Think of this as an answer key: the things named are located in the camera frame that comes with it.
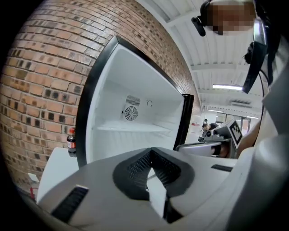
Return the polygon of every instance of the ceiling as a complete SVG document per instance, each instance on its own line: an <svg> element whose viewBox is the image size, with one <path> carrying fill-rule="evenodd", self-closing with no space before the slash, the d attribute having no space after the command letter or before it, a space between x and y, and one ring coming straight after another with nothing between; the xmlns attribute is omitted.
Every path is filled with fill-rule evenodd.
<svg viewBox="0 0 289 231"><path fill-rule="evenodd" d="M212 88L214 83L243 85L249 68L243 56L252 42L252 30L234 36L219 36L206 30L206 36L201 37L191 18L200 15L204 0L137 1L166 28L180 49L203 110L260 117L262 88L259 79L249 94Z"/></svg>

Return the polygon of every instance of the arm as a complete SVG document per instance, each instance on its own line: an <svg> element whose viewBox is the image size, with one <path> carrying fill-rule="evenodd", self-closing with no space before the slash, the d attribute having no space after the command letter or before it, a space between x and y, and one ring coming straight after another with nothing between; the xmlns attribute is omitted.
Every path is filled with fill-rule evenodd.
<svg viewBox="0 0 289 231"><path fill-rule="evenodd" d="M260 123L259 121L253 129L251 129L241 140L240 145L237 149L237 158L239 158L241 152L249 147L252 147L254 142L257 139L257 136L259 134L259 128L260 128Z"/></svg>

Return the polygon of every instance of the refrigerator shelf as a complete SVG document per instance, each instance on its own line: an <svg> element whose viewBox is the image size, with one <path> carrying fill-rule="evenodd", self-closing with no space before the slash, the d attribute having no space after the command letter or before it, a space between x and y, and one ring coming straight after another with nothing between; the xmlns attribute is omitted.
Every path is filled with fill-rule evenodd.
<svg viewBox="0 0 289 231"><path fill-rule="evenodd" d="M153 124L142 124L126 121L107 121L97 127L97 130L123 131L123 132L170 132L166 129Z"/></svg>

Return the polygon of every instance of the ceiling light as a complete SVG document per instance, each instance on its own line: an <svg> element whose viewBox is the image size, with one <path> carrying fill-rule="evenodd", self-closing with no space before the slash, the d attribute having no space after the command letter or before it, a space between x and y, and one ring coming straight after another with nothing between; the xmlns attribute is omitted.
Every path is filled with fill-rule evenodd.
<svg viewBox="0 0 289 231"><path fill-rule="evenodd" d="M257 117L253 117L253 116L246 116L247 118L251 118L251 119L258 119Z"/></svg>
<svg viewBox="0 0 289 231"><path fill-rule="evenodd" d="M219 112L219 113L224 113L223 111L216 111L216 110L211 110L211 109L209 109L208 111L215 111L215 112Z"/></svg>
<svg viewBox="0 0 289 231"><path fill-rule="evenodd" d="M235 86L235 85L220 85L220 84L213 84L213 88L219 88L219 89L230 89L230 90L238 90L238 91L241 91L243 87Z"/></svg>

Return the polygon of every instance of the red bottle cap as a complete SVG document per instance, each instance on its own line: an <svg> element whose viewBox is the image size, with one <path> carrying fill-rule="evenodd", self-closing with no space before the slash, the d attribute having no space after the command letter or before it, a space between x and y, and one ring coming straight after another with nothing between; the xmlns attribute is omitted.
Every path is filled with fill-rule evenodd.
<svg viewBox="0 0 289 231"><path fill-rule="evenodd" d="M74 134L75 133L75 129L74 128L69 129L69 133Z"/></svg>

